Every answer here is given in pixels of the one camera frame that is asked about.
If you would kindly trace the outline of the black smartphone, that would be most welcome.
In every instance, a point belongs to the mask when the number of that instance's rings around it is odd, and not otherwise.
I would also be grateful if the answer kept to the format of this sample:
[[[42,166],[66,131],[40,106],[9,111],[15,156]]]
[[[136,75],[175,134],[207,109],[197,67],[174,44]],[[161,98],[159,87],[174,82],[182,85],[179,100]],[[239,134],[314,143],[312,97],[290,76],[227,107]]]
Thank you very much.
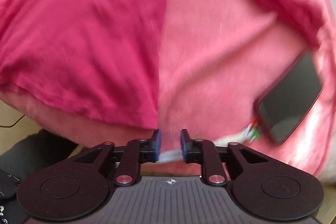
[[[275,144],[284,143],[307,116],[322,87],[312,54],[301,53],[254,102],[261,129]]]

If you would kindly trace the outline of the crimson red t-shirt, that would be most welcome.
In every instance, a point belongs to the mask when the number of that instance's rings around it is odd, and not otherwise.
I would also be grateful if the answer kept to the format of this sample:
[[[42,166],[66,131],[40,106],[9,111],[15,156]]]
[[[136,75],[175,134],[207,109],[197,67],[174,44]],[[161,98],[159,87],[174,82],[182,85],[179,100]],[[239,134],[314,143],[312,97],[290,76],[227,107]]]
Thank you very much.
[[[1,91],[155,128],[167,0],[1,0]]]

